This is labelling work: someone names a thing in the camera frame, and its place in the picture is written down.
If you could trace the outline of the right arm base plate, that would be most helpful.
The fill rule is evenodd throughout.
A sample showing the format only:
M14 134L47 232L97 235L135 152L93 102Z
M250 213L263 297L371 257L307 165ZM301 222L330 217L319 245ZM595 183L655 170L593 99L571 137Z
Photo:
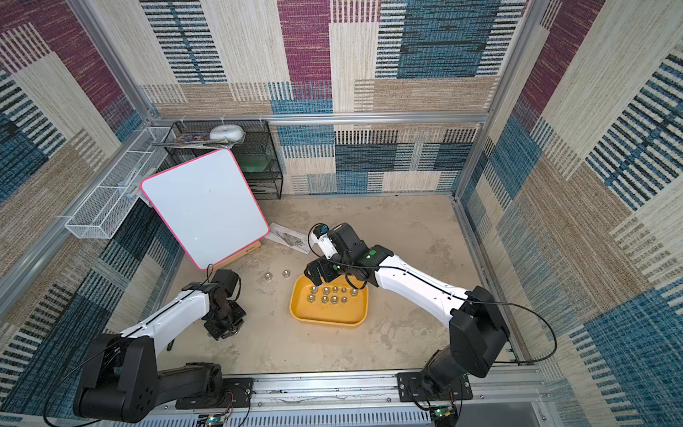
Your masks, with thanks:
M401 402L432 403L473 399L467 375L453 380L448 385L439 385L433 380L423 378L419 372L398 372L395 377Z

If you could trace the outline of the yellow plastic storage box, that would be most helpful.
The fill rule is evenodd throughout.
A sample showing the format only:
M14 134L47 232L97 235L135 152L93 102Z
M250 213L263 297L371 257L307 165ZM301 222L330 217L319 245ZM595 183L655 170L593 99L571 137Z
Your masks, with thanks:
M361 286L361 283L355 278L350 278L350 282L357 287L356 290ZM318 288L318 293L314 295L316 300L308 302L308 296L313 295L311 293L313 286L315 285L311 280L304 275L298 277L295 281L290 299L290 313L296 320L335 327L357 327L365 321L369 306L368 286L358 290L357 296L352 296L350 292L355 288L349 285L345 277L341 276L329 284L323 283L321 286L315 286ZM334 286L339 288L338 294L333 293ZM329 295L324 295L323 288L325 287L330 288L331 292ZM341 288L347 288L345 295L341 294ZM329 301L327 304L322 304L321 298L323 296L328 297ZM338 297L337 304L331 303L332 296ZM344 296L348 298L346 304L343 304L341 301L341 298Z

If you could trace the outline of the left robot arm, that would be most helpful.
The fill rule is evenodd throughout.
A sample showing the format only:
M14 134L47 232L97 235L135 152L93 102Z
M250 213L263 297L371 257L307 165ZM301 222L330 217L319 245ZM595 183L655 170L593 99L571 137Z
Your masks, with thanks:
M155 407L179 401L188 407L233 409L234 387L225 384L220 365L187 363L158 369L158 356L185 329L202 321L216 341L234 336L245 311L238 304L240 276L221 269L203 282L185 286L172 302L119 334L92 340L73 401L81 418L138 423Z

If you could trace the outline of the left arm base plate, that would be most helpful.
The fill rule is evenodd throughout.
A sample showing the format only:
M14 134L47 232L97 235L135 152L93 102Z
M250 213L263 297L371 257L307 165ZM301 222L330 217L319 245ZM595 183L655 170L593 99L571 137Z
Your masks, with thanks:
M251 407L253 386L254 379L252 377L224 378L222 387L218 391L210 391L208 394L197 397L176 400L175 407L180 410L249 408Z

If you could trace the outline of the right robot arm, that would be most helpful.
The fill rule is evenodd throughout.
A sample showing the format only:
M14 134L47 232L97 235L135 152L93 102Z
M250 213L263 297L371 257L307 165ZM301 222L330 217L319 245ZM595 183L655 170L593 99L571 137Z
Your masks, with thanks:
M386 247L367 246L347 223L334 228L315 224L308 243L321 251L304 270L315 286L355 278L361 286L404 297L448 330L449 344L437 350L420 373L419 390L429 399L453 391L467 375L486 377L510 338L498 303L482 286L467 290L435 279Z

